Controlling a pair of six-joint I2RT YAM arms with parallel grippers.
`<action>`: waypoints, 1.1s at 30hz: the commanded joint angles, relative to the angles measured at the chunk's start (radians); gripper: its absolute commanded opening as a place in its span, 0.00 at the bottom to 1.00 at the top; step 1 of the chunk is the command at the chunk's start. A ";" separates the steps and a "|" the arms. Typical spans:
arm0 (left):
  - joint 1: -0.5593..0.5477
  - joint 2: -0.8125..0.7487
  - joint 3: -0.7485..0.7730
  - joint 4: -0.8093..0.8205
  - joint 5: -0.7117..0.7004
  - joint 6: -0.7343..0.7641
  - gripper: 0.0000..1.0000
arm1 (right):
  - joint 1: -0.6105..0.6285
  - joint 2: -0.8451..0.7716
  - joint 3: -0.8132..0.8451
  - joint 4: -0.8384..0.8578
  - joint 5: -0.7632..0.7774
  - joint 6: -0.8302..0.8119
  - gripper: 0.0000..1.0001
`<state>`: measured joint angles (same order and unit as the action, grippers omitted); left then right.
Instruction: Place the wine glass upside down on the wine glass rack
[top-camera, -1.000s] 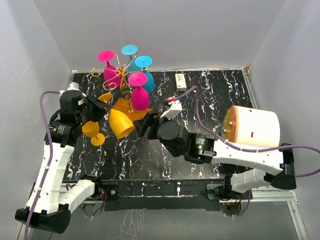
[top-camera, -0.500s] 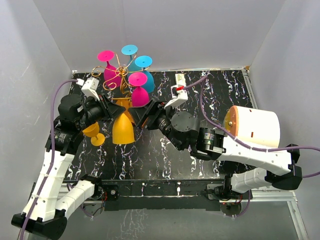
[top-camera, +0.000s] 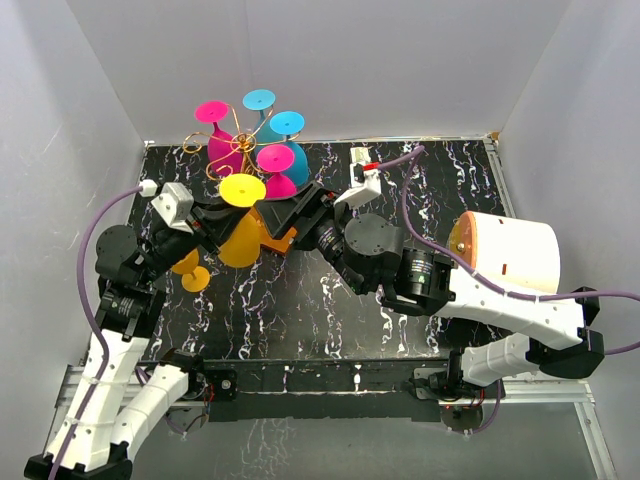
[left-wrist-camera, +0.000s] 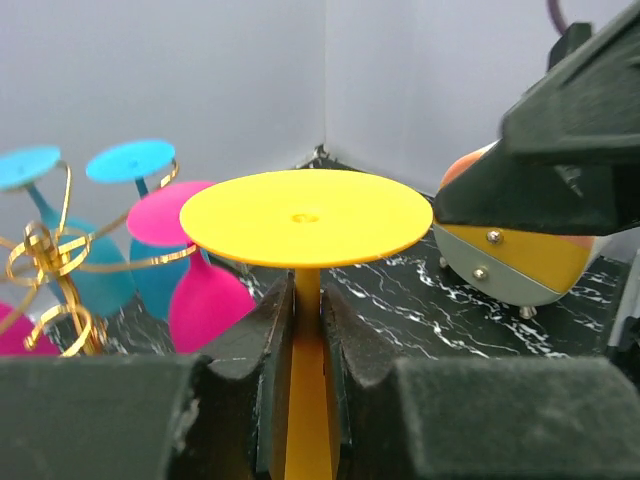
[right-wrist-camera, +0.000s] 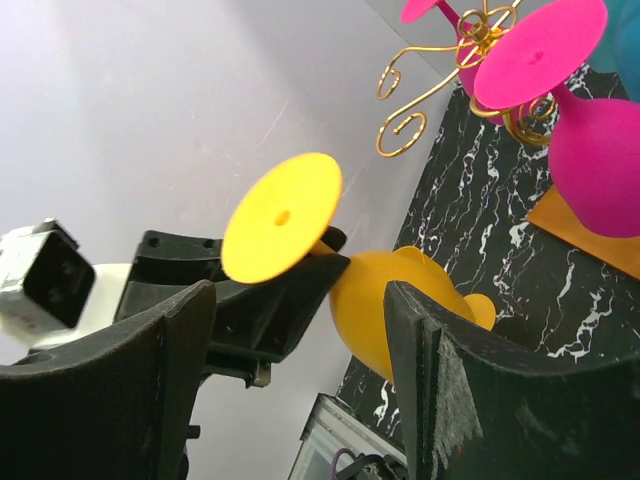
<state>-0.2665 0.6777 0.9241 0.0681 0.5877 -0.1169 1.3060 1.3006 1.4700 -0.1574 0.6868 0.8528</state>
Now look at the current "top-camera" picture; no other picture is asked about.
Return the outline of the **orange wine glass front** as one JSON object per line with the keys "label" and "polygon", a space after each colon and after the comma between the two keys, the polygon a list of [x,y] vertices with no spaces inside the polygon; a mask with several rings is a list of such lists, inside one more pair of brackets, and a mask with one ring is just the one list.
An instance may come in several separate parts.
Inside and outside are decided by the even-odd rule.
{"label": "orange wine glass front", "polygon": [[[225,177],[219,185],[221,198],[228,204],[251,209],[266,197],[266,186],[256,176],[237,173]],[[220,247],[218,258],[233,268],[252,266],[260,255],[261,243],[257,221],[243,213],[229,239]]]}

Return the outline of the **orange wine glass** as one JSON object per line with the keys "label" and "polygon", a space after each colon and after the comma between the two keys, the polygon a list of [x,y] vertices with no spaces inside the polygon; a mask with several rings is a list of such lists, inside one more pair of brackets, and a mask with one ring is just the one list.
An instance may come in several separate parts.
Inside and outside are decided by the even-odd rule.
{"label": "orange wine glass", "polygon": [[171,271],[174,274],[181,276],[183,289],[190,293],[203,291],[210,281],[209,271],[201,266],[199,262],[199,252],[197,249],[194,249],[171,267]]}
{"label": "orange wine glass", "polygon": [[[266,186],[256,176],[237,173],[225,177],[219,185],[221,198],[228,204],[251,209],[266,197]],[[220,247],[218,258],[233,268],[252,266],[260,255],[261,243],[257,221],[243,213],[229,239]]]}

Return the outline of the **pink wine glass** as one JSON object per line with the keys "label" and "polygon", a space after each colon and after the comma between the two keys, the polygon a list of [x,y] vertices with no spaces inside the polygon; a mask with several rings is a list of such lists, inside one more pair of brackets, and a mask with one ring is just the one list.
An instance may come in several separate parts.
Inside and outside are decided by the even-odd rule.
{"label": "pink wine glass", "polygon": [[265,146],[257,155],[258,166],[268,174],[266,198],[287,198],[297,193],[294,182],[284,174],[295,160],[294,152],[283,144]]}
{"label": "pink wine glass", "polygon": [[230,107],[222,101],[208,101],[194,112],[195,118],[201,123],[210,123],[213,126],[212,134],[208,141],[207,153],[209,158],[209,172],[214,177],[225,177],[241,172],[243,156],[234,151],[232,136],[220,128],[219,123],[226,118]]}

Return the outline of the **blue wine glass front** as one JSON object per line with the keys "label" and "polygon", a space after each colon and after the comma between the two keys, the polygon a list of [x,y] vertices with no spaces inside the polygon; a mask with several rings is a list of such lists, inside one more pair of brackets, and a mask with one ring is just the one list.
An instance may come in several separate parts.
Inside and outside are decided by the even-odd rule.
{"label": "blue wine glass front", "polygon": [[270,120],[270,128],[284,137],[284,145],[294,153],[294,163],[284,171],[284,174],[296,187],[304,185],[309,179],[309,167],[306,153],[302,147],[293,140],[305,126],[304,117],[295,111],[283,111],[274,115]]}

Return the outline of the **blue wine glass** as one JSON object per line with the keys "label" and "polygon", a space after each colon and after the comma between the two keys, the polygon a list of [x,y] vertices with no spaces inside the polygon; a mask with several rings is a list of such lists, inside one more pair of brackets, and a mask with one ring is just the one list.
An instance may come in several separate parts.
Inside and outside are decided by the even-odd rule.
{"label": "blue wine glass", "polygon": [[281,139],[270,127],[270,112],[275,101],[276,95],[267,89],[252,90],[243,98],[244,107],[259,115],[253,129],[253,135],[258,144],[268,144]]}
{"label": "blue wine glass", "polygon": [[284,145],[294,153],[294,163],[284,171],[284,174],[296,187],[304,185],[309,179],[309,167],[306,153],[302,147],[293,140],[305,126],[304,117],[295,111],[283,111],[274,115],[270,120],[270,128],[284,137]]}

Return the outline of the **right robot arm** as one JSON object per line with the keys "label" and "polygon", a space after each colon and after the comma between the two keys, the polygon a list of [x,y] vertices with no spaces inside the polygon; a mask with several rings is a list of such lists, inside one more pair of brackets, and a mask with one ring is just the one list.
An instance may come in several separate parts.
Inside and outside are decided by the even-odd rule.
{"label": "right robot arm", "polygon": [[496,292],[446,256],[406,247],[402,229],[385,218],[352,215],[316,182],[294,196],[259,200],[255,209],[275,239],[296,229],[294,248],[318,250],[357,295],[380,291],[382,305],[399,314],[467,319],[509,331],[498,341],[451,352],[445,370],[412,380],[412,389],[433,398],[457,400],[525,372],[584,379],[605,358],[603,336],[589,328],[599,312],[592,291],[549,301]]}

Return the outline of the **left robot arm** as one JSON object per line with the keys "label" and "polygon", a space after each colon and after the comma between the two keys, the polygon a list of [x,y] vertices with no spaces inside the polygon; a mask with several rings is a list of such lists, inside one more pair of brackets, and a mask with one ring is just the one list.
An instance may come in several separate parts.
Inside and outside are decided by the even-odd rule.
{"label": "left robot arm", "polygon": [[134,399],[122,403],[166,299],[155,281],[198,247],[218,252],[247,212],[215,200],[191,208],[186,231],[159,226],[143,239],[128,225],[114,225],[100,234],[100,302],[85,309],[92,336],[84,371],[67,416],[44,452],[28,459],[25,478],[128,479],[172,404],[204,392],[202,357],[173,348]]}

